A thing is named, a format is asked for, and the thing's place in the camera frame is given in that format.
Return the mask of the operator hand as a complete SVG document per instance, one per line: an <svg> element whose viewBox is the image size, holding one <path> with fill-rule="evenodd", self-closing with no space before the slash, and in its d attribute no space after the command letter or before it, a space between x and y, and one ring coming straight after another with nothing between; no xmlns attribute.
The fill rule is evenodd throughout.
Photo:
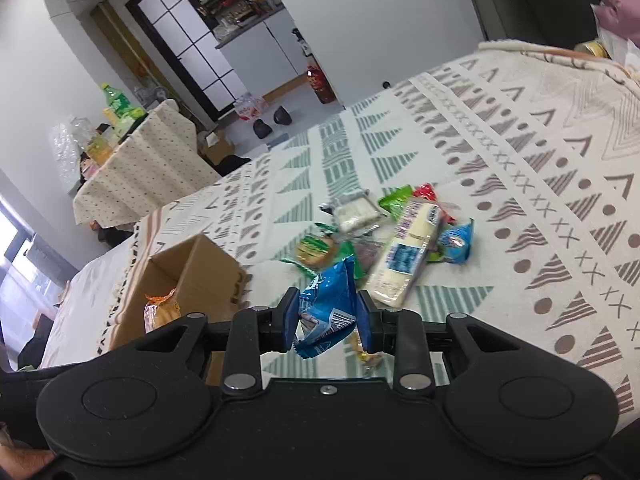
<svg viewBox="0 0 640 480"><path fill-rule="evenodd" d="M1 478L29 479L50 464L54 454L49 450L35 450L25 445L18 445L13 441L6 426L1 426Z"/></svg>

